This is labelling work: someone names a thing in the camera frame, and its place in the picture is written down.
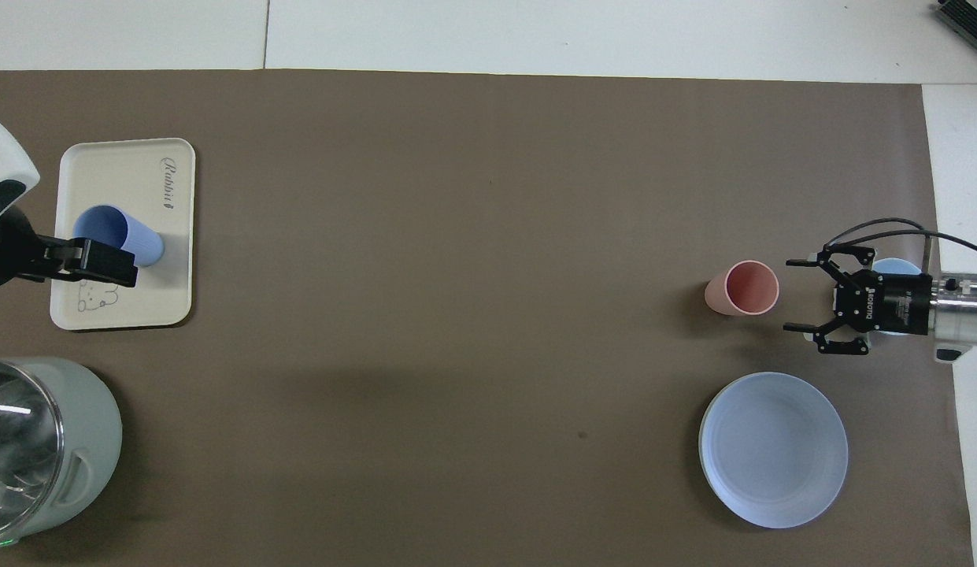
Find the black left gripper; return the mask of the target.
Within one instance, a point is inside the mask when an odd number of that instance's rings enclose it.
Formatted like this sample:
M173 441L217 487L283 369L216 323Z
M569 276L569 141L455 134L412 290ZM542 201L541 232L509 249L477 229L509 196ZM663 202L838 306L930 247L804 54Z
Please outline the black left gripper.
M138 283L135 255L85 238L59 239L37 236L28 217L16 206L0 215L0 287L12 279L42 283L44 276L31 273L37 258L63 265L71 281L98 281L134 287Z

